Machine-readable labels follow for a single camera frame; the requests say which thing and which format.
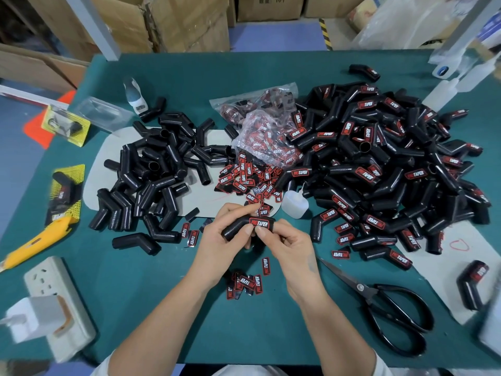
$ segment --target scissor handle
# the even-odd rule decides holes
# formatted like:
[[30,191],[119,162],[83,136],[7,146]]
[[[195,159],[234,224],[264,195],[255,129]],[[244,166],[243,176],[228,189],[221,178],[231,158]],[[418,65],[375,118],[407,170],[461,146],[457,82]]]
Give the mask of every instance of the scissor handle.
[[[370,323],[372,324],[374,330],[376,331],[376,334],[379,336],[379,338],[394,351],[395,353],[401,355],[401,356],[406,356],[406,357],[416,357],[419,355],[422,355],[426,351],[426,340],[424,339],[423,334],[421,332],[417,331],[414,329],[412,326],[408,325],[405,322],[402,322],[398,318],[392,316],[391,314],[388,314],[385,310],[379,308],[378,306],[375,306],[371,303],[366,304],[366,311],[367,311],[367,316],[369,318]],[[410,350],[405,350],[400,347],[395,346],[384,334],[383,330],[379,327],[379,323],[376,320],[376,317],[374,316],[374,313],[377,313],[378,315],[387,318],[394,322],[395,324],[398,324],[402,327],[404,327],[412,336],[412,347]]]
[[[395,285],[388,285],[388,284],[375,284],[374,288],[379,290],[379,293],[377,294],[379,297],[381,297],[386,303],[388,303],[397,313],[397,319],[400,321],[403,321],[404,323],[409,324],[411,327],[416,329],[417,331],[420,332],[429,332],[433,329],[435,326],[435,318],[433,316],[433,313],[431,312],[430,308],[424,302],[424,300],[414,293],[412,290],[409,290],[407,288],[404,288],[402,286],[395,286]],[[409,297],[412,298],[413,301],[415,301],[420,307],[420,311],[423,313],[423,324],[418,324],[416,323],[404,310],[398,306],[386,293],[385,291],[389,292],[399,292],[399,293],[404,293],[407,294]]]

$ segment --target yellow and black hazard tape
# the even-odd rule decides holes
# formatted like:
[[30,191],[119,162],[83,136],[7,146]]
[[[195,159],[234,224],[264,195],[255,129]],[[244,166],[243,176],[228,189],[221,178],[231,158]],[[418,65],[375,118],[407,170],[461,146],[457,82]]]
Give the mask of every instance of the yellow and black hazard tape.
[[325,25],[325,21],[323,18],[319,18],[318,22],[320,23],[320,29],[322,29],[322,35],[324,36],[325,46],[327,46],[327,50],[332,50],[331,39],[329,38],[329,33],[327,32],[327,26]]

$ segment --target sleeve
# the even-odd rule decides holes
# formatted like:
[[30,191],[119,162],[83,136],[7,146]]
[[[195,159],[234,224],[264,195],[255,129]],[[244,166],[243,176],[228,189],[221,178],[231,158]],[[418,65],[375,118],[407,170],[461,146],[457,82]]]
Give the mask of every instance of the sleeve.
[[390,368],[388,368],[388,366],[385,364],[383,359],[379,357],[378,354],[376,354],[376,368],[374,369],[372,376],[393,376]]
[[111,355],[104,359],[99,367],[97,367],[94,372],[91,373],[91,376],[108,376],[108,366],[110,364]]

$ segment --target scissors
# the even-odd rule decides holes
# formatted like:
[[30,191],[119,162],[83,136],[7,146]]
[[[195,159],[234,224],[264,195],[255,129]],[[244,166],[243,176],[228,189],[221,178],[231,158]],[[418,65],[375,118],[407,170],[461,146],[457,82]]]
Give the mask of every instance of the scissors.
[[[349,276],[341,269],[335,267],[331,263],[317,257],[331,272],[338,276],[345,284],[351,287],[355,292],[360,295],[365,302],[365,310],[369,322],[371,323],[373,329],[376,331],[377,336],[394,352],[399,355],[407,357],[415,357],[422,355],[426,351],[426,340],[423,334],[431,331],[435,324],[435,319],[431,313],[430,308],[423,301],[423,299],[414,293],[412,290],[406,289],[404,287],[395,285],[385,285],[385,284],[374,284],[372,287],[367,286],[356,280],[355,278]],[[414,322],[414,320],[403,311],[400,306],[398,306],[386,293],[385,291],[401,292],[407,294],[413,301],[416,302],[421,312],[423,313],[424,323],[422,325]],[[379,296],[387,305],[391,307],[389,311],[382,309],[373,302],[373,298]],[[405,329],[412,337],[412,348],[410,350],[405,350],[395,346],[384,334],[383,330],[380,328],[378,322],[376,321],[376,315],[386,318],[390,322],[393,322]]]

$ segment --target fingernail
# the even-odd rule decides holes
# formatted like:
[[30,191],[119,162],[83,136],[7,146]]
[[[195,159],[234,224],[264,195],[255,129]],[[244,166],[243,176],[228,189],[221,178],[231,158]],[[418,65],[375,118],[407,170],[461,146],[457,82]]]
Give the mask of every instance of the fingernail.
[[244,232],[247,233],[247,234],[251,234],[252,231],[254,229],[254,226],[252,224],[247,224],[245,227],[244,227]]

